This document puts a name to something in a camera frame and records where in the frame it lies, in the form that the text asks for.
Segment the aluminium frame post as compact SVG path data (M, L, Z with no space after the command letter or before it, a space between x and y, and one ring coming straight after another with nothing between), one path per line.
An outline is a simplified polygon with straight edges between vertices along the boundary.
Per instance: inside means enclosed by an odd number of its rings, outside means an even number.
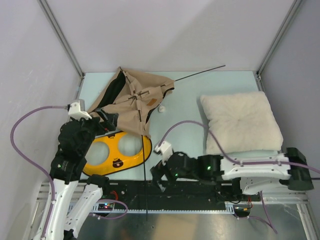
M52 11L49 3L47 0L37 0L40 8L42 9L45 17L47 18L50 26L52 27L58 41L60 42L63 50L65 51L67 57L69 58L69 60L71 61L71 65L73 66L73 68L75 69L76 73L78 74L78 76L82 79L84 77L84 72L74 54L74 51L71 48L71 45L69 44L60 24L57 21L57 18L54 14L54 12Z
M278 45L282 41L283 37L285 36L286 32L289 30L291 24L293 23L294 19L296 18L297 14L299 13L301 7L305 3L305 0L294 0L289 11L287 12L284 20L282 21L270 47L268 48L265 56L262 59L261 64L259 65L256 74L261 75L264 71L265 67L267 66L268 62L271 60L274 52L276 51Z

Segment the yellow double bowl holder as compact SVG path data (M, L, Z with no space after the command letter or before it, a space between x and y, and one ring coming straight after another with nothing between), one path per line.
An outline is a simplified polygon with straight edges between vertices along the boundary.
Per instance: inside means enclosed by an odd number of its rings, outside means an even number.
M148 160L152 146L149 137L123 131L97 137L85 156L82 172L106 176L138 167Z

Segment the black tent pole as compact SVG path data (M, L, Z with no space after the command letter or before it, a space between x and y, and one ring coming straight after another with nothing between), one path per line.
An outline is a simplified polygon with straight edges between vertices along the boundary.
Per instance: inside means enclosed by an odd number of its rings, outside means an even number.
M139 114L139 121L142 125L142 115L141 115L141 110L138 110L138 114ZM145 145L144 145L144 135L143 135L143 130L141 130L141 145L142 145L142 157L143 157L143 176L144 176L144 197L145 197L145 220L146 222L149 219L149 210L148 210L148 191L147 191L147 178L146 178L146 158L145 158Z
M221 68L224 68L224 67L226 67L225 64L224 65L220 65L220 66L216 66L216 67L213 67L213 68L209 68L209 69L206 69L206 70L202 70L202 71L199 71L199 72L196 72L196 73L189 74L189 75L186 75L184 77L178 78L178 79L175 80L175 82L181 81L181 80L184 80L184 79L196 76L196 75L200 75L200 74L203 74L203 73L207 73L207 72L210 72L210 71L213 71L213 70L218 70L218 69L221 69Z

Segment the right aluminium frame post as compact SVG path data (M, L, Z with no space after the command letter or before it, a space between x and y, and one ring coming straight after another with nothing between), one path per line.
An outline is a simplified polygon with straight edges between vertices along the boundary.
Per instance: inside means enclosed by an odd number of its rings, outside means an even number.
M299 13L301 7L305 3L305 0L294 0L289 11L287 12L284 20L282 21L270 47L268 48L265 56L262 59L261 64L259 65L256 74L261 75L264 71L265 67L267 66L268 62L271 60L274 52L276 51L278 45L282 41L283 37L285 36L286 32L289 30L291 24L293 23L294 19L296 18L297 14Z

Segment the cream fluffy cushion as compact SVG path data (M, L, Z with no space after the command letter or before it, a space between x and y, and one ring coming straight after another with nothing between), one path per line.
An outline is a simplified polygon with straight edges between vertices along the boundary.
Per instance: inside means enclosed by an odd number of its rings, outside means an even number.
M262 91L200 97L210 132L206 153L280 151L283 136Z

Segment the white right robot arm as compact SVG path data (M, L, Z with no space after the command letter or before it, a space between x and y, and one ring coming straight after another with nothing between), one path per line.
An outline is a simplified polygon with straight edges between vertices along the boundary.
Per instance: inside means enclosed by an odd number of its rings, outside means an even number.
M178 179L213 186L225 200L241 201L247 196L286 186L290 191L314 189L311 167L295 147L267 157L231 158L222 155L190 157L172 149L160 151L162 159L150 169L152 183L162 192Z

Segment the white pompom toy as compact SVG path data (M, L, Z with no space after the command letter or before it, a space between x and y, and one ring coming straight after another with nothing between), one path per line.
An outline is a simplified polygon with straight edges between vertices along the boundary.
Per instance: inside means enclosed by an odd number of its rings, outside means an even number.
M166 108L165 108L164 106L162 106L162 105L160 105L160 106L158 107L158 111L159 111L160 113L164 113L165 110L166 110Z

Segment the black tent pole front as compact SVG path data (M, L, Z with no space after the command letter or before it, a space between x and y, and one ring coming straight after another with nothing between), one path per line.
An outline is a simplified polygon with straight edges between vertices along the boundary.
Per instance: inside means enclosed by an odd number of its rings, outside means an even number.
M142 115L141 115L141 110L138 110L138 114L139 114L139 121L142 125ZM145 197L145 220L146 222L149 219L149 210L148 210L148 191L147 191L147 178L146 178L146 158L145 158L145 145L144 145L144 135L143 135L143 130L141 130L141 145L142 145L142 157L143 157L143 176L144 176L144 197Z

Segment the beige fabric pet tent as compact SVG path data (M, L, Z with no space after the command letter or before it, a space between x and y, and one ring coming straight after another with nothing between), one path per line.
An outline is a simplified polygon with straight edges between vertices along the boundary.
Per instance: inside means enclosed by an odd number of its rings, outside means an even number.
M150 137L151 114L175 89L174 83L165 76L119 67L87 112L92 117L99 117L97 108L118 113L117 129L138 136L143 130L143 135Z

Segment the small circuit board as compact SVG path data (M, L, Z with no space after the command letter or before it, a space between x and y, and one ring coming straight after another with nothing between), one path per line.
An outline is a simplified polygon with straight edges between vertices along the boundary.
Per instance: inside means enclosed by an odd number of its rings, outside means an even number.
M114 203L99 203L98 210L99 211L111 211L114 209Z

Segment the left aluminium frame post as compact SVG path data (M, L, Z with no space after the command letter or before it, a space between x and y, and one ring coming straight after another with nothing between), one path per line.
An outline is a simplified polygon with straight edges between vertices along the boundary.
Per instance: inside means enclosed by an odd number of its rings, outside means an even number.
M52 11L49 3L47 0L37 0L40 8L42 9L45 17L47 18L50 26L52 27L58 41L60 42L63 50L65 51L67 57L69 58L69 60L71 61L71 65L73 66L73 68L75 69L76 73L78 74L78 76L82 79L84 77L84 72L74 54L74 51L71 48L71 45L69 44L60 24L57 21L57 18L54 14L54 12Z

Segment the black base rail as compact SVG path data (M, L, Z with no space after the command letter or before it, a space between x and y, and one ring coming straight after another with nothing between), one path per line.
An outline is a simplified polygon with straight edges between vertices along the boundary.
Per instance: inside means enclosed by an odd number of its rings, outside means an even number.
M110 191L102 200L125 203L129 210L214 211L225 210L225 203L238 204L245 198L233 192L231 185L205 185L196 181L177 181L161 191L151 181L111 180Z

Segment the black tent pole back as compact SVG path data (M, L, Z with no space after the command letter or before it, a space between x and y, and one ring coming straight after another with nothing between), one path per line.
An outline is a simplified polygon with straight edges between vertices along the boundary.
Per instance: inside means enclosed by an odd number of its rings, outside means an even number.
M216 66L216 67L213 67L213 68L209 68L209 69L206 69L206 70L202 70L202 71L199 71L199 72L196 72L196 73L189 74L189 75L186 75L184 77L178 78L178 79L175 80L175 82L181 81L181 80L184 80L184 79L196 76L196 75L200 75L200 74L203 74L203 73L207 73L207 72L210 72L210 71L213 71L213 70L218 70L218 69L221 69L221 68L224 68L224 67L226 67L225 64L224 65L220 65L220 66Z

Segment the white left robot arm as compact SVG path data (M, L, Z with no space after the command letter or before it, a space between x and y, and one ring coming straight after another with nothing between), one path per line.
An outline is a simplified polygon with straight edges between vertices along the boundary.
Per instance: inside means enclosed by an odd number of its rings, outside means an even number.
M75 240L94 204L111 194L109 178L93 174L82 195L69 210L74 191L87 163L86 154L104 128L98 117L76 119L60 128L58 150L49 173L52 185L35 240Z

